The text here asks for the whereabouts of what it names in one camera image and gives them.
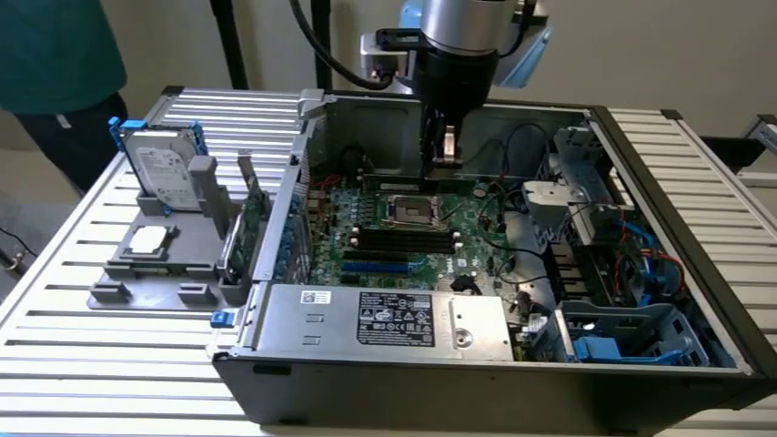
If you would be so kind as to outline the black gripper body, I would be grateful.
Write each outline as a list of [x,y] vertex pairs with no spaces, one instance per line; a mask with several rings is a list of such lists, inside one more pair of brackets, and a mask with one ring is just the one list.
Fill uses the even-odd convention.
[[468,113],[484,105],[497,69],[496,50],[463,56],[427,47],[417,54],[417,95],[428,128],[443,133],[460,127]]

